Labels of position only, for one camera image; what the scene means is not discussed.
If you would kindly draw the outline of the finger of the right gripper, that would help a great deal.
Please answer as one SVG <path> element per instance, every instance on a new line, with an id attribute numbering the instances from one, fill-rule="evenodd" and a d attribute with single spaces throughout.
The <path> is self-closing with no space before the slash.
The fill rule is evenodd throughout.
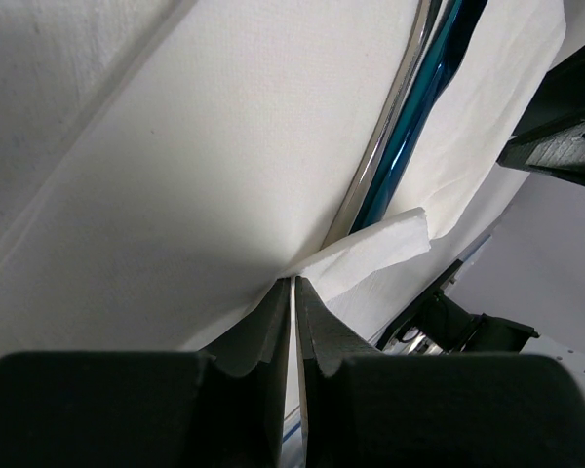
<path id="1" fill-rule="evenodd" d="M 585 186 L 585 46 L 545 75 L 497 164 Z"/>

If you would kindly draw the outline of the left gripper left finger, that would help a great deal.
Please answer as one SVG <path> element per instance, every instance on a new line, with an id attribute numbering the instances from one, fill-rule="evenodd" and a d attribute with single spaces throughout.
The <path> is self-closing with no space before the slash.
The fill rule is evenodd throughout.
<path id="1" fill-rule="evenodd" d="M 0 359 L 0 467 L 275 467 L 290 283 L 199 351 Z"/>

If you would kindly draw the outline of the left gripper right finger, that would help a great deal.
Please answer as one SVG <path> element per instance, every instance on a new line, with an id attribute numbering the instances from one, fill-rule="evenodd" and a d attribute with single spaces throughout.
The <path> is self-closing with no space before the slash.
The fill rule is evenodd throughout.
<path id="1" fill-rule="evenodd" d="M 557 361 L 392 356 L 294 287 L 308 467 L 585 467 L 585 399 Z"/>

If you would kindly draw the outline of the silver metal fork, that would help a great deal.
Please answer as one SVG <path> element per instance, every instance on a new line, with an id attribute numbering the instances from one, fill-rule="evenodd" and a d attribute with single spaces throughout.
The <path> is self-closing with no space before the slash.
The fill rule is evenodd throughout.
<path id="1" fill-rule="evenodd" d="M 346 237 L 353 227 L 354 221 L 369 192 L 389 137 L 396 126 L 397 119 L 409 93 L 412 79 L 425 52 L 438 19 L 438 14 L 442 10 L 442 4 L 442 1 L 436 0 L 418 2 L 401 63 L 358 169 L 323 241 L 322 249 Z"/>

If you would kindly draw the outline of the white paper napkin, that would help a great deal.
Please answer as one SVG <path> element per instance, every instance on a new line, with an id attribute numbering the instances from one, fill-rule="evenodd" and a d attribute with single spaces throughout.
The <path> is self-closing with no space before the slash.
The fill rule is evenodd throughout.
<path id="1" fill-rule="evenodd" d="M 0 358 L 176 351 L 322 244 L 414 1 L 199 1 L 0 242 Z"/>

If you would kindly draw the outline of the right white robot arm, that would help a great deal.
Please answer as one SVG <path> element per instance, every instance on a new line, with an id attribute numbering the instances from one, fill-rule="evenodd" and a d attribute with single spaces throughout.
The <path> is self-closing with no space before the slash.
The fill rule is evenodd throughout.
<path id="1" fill-rule="evenodd" d="M 552 176 L 585 187 L 585 46 L 549 71 L 497 159 L 506 169 Z M 445 285 L 458 259 L 385 329 L 380 351 L 429 354 L 519 352 L 539 336 L 524 324 L 471 314 L 449 299 Z"/>

